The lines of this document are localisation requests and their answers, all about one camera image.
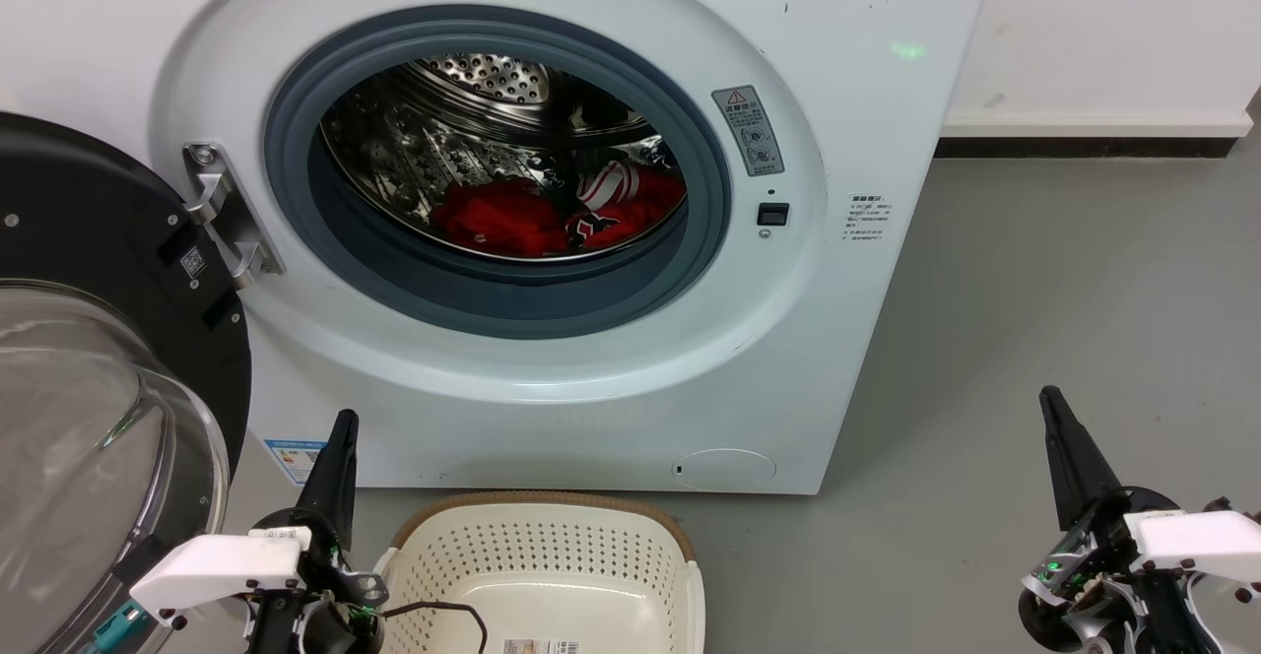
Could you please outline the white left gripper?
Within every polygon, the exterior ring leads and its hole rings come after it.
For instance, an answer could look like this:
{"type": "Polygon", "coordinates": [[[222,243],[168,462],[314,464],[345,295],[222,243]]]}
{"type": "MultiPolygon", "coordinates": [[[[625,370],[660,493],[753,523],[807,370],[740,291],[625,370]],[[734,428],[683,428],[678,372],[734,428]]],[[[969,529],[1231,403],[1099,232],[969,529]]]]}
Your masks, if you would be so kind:
{"type": "Polygon", "coordinates": [[[247,534],[197,536],[171,548],[129,587],[131,600],[165,626],[174,625],[179,612],[224,599],[383,606],[385,578],[348,563],[357,446],[359,415],[342,410],[296,507],[267,515],[247,534]]]}

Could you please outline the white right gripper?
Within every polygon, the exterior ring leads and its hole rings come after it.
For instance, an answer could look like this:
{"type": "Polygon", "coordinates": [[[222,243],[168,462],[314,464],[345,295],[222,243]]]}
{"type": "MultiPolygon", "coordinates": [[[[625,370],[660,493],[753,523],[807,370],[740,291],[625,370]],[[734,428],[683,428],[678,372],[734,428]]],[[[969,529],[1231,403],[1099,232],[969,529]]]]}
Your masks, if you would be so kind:
{"type": "Polygon", "coordinates": [[[1039,406],[1063,536],[1024,578],[1026,591],[1084,596],[1103,581],[1154,572],[1258,583],[1258,520],[1229,507],[1199,513],[1161,509],[1156,491],[1121,491],[1121,481],[1062,389],[1043,386],[1039,406]]]}

